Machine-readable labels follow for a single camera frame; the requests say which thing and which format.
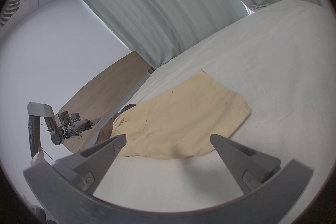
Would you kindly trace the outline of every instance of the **air conditioner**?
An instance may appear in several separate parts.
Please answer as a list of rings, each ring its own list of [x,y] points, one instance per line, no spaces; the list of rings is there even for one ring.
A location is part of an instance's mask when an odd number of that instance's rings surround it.
[[[7,0],[0,12],[0,40],[29,11],[29,0]]]

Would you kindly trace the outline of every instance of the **wooden board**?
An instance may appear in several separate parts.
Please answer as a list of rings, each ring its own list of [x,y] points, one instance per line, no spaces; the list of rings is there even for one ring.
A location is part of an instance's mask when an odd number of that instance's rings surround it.
[[[135,51],[131,52],[88,82],[58,113],[68,111],[70,115],[79,112],[81,119],[94,120],[99,117],[103,119],[150,68],[150,65]],[[56,122],[61,125],[57,116]],[[63,145],[72,153],[78,152],[97,125],[83,132],[83,138],[66,139]]]

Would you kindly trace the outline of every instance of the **bed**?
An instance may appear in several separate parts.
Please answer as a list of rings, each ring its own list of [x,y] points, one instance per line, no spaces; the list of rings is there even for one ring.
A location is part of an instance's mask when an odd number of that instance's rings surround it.
[[[281,223],[308,206],[336,160],[336,21],[312,3],[283,0],[218,31],[153,72],[129,100],[139,104],[204,70],[253,109],[231,139],[314,169]],[[95,192],[156,212],[219,205],[243,193],[216,151],[178,160],[117,157]]]

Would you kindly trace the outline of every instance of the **robotic arm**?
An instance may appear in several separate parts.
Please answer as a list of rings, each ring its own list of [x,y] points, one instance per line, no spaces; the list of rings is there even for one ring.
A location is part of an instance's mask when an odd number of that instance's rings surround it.
[[[58,114],[61,126],[57,126],[55,115],[50,105],[29,102],[28,106],[28,132],[31,157],[33,158],[41,146],[40,140],[40,117],[44,117],[50,132],[51,140],[55,145],[60,145],[65,139],[72,137],[82,137],[83,131],[89,130],[97,124],[101,118],[90,120],[81,120],[79,113],[71,114],[67,111]]]

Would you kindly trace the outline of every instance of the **white wall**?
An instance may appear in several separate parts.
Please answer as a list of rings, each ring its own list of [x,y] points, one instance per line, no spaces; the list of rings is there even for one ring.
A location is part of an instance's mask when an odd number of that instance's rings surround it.
[[[0,160],[16,190],[33,205],[39,203],[23,177],[31,160],[29,101],[49,104],[57,113],[87,82],[128,53],[82,0],[57,0],[39,8],[0,44]],[[53,159],[70,154],[51,142],[45,125],[41,144]]]

